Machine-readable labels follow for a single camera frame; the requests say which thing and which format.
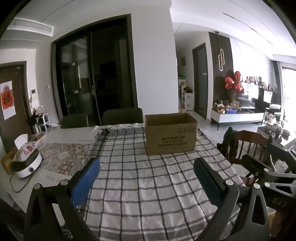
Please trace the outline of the brown wooden chair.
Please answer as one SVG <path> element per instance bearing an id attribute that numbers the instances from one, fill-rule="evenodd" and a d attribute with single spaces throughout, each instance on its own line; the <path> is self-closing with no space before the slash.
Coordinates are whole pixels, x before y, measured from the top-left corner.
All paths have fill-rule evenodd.
<path id="1" fill-rule="evenodd" d="M 250 154 L 256 160 L 263 162 L 269 168 L 274 168 L 274 164 L 271 154 L 267 151 L 266 147 L 268 144 L 273 143 L 273 137 L 265 137 L 260 133 L 251 131 L 237 131 L 234 139 L 238 140 L 238 151 L 235 158 L 232 158 L 229 162 L 231 164 L 241 164 L 241 159 L 244 154 Z"/>

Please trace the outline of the dark green garment on chair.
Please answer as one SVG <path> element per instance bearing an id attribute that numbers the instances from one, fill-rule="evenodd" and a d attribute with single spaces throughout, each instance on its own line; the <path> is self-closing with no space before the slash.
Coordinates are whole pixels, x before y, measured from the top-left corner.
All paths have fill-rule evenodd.
<path id="1" fill-rule="evenodd" d="M 230 126 L 223 136 L 223 142 L 217 143 L 217 149 L 228 161 L 237 155 L 239 142 L 234 139 L 236 133 L 237 131 Z"/>

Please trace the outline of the white electric cooker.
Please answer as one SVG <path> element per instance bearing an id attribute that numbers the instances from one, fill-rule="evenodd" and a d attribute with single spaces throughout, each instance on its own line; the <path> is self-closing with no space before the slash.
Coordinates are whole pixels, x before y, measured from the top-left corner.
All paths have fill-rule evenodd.
<path id="1" fill-rule="evenodd" d="M 13 162 L 12 170 L 16 176 L 20 179 L 25 178 L 33 174 L 40 166 L 43 160 L 39 150 L 36 149 L 34 152 L 23 162 Z"/>

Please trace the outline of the patterned table mat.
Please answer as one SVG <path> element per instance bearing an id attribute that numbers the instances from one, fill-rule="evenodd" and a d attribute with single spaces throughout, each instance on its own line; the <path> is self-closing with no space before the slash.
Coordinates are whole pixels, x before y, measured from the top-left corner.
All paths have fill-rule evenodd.
<path id="1" fill-rule="evenodd" d="M 92 144 L 47 143 L 40 150 L 41 168 L 55 173 L 73 176 L 91 159 Z"/>

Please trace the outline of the white tv cabinet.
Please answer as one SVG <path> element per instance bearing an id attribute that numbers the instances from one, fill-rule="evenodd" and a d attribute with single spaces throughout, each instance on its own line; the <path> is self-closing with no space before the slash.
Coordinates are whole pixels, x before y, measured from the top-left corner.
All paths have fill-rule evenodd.
<path id="1" fill-rule="evenodd" d="M 211 123 L 217 125 L 219 130 L 220 125 L 239 124 L 239 123 L 262 123 L 264 113 L 251 113 L 250 109 L 241 109 L 238 113 L 220 114 L 211 110 Z"/>

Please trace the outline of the black white checkered tablecloth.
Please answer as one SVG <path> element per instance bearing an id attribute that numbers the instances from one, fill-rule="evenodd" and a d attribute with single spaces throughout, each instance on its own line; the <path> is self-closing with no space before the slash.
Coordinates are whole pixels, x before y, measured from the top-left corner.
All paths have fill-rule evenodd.
<path id="1" fill-rule="evenodd" d="M 216 207 L 194 161 L 201 157 L 223 179 L 242 180 L 202 132 L 190 152 L 150 156 L 146 147 L 143 125 L 95 130 L 90 155 L 100 172 L 80 215 L 98 240 L 196 240 Z"/>

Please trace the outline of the white shelf unit by door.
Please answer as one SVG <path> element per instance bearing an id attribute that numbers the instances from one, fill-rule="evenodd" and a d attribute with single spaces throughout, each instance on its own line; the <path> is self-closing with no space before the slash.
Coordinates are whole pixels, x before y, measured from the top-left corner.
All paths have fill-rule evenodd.
<path id="1" fill-rule="evenodd" d="M 35 128 L 37 133 L 45 132 L 48 133 L 49 131 L 57 128 L 59 125 L 57 123 L 51 122 L 49 118 L 49 114 L 41 114 L 36 118 Z"/>

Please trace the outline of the dark chair behind table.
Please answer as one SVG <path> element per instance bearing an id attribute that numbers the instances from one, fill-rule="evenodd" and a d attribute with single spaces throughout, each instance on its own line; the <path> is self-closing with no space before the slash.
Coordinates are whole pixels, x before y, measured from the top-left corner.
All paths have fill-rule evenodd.
<path id="1" fill-rule="evenodd" d="M 86 114 L 74 114 L 64 116 L 61 121 L 61 129 L 66 128 L 85 128 L 89 126 L 88 116 Z"/>
<path id="2" fill-rule="evenodd" d="M 144 116 L 141 108 L 121 108 L 107 110 L 103 114 L 102 125 L 119 125 L 143 123 Z"/>

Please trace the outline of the red balloon decoration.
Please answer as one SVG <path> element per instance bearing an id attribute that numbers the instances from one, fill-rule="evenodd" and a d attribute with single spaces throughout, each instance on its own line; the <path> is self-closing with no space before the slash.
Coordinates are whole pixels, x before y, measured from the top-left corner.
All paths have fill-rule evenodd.
<path id="1" fill-rule="evenodd" d="M 230 89 L 235 89 L 237 92 L 243 94 L 244 93 L 244 88 L 243 86 L 239 83 L 241 78 L 241 74 L 239 71 L 236 71 L 234 73 L 234 79 L 232 79 L 231 77 L 226 77 L 225 78 L 225 88 L 227 90 Z"/>

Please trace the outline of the brown cardboard box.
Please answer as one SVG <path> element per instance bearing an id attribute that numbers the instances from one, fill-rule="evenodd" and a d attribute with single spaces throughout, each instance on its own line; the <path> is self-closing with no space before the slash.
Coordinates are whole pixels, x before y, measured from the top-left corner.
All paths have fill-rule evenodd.
<path id="1" fill-rule="evenodd" d="M 146 115 L 147 154 L 153 156 L 193 151 L 197 132 L 198 122 L 188 113 Z"/>

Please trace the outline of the white storage box in hallway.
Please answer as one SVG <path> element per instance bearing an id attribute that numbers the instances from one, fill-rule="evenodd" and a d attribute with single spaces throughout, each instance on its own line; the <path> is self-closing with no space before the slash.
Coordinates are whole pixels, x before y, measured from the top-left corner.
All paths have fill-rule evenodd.
<path id="1" fill-rule="evenodd" d="M 194 109 L 194 94 L 193 93 L 184 93 L 183 94 L 183 104 L 185 110 Z"/>

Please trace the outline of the red paper door poster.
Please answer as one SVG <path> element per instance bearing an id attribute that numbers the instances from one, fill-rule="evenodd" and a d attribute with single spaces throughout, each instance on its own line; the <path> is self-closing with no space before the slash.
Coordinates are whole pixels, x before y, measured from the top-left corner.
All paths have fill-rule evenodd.
<path id="1" fill-rule="evenodd" d="M 16 115 L 12 81 L 1 83 L 1 109 L 4 120 Z"/>

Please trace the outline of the black glass sliding door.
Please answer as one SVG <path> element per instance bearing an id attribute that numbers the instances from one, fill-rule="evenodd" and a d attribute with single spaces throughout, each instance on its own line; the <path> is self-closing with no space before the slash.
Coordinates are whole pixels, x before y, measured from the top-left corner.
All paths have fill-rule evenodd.
<path id="1" fill-rule="evenodd" d="M 51 78 L 59 121 L 85 114 L 100 126 L 106 111 L 138 107 L 132 15 L 90 23 L 52 42 Z"/>

